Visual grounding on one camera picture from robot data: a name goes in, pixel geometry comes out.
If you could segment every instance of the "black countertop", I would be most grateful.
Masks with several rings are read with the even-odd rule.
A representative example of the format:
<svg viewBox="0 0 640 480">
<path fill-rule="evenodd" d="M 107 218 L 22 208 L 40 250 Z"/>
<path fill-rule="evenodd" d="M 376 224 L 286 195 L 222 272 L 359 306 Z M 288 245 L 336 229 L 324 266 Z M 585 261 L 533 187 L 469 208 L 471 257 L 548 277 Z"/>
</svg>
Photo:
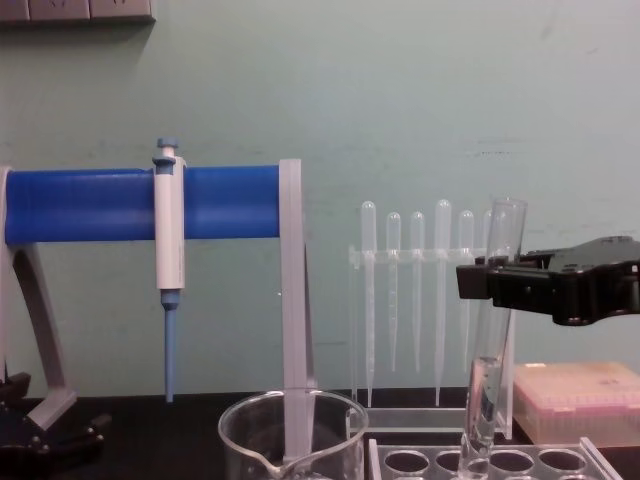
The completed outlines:
<svg viewBox="0 0 640 480">
<path fill-rule="evenodd" d="M 465 389 L 443 391 L 442 403 L 464 406 Z M 56 475 L 52 480 L 212 480 L 224 478 L 224 451 L 217 434 L 217 422 L 224 410 L 248 394 L 206 394 L 177 396 L 167 405 L 162 397 L 120 397 L 80 399 L 56 424 L 56 430 L 82 428 L 88 421 L 108 413 L 113 423 L 107 434 L 104 454 L 93 465 Z M 377 393 L 378 406 L 410 407 L 411 390 Z M 457 445 L 459 434 L 376 435 L 381 443 Z M 515 444 L 529 443 L 516 428 Z M 640 448 L 605 448 L 605 458 L 625 480 L 640 478 Z"/>
</svg>

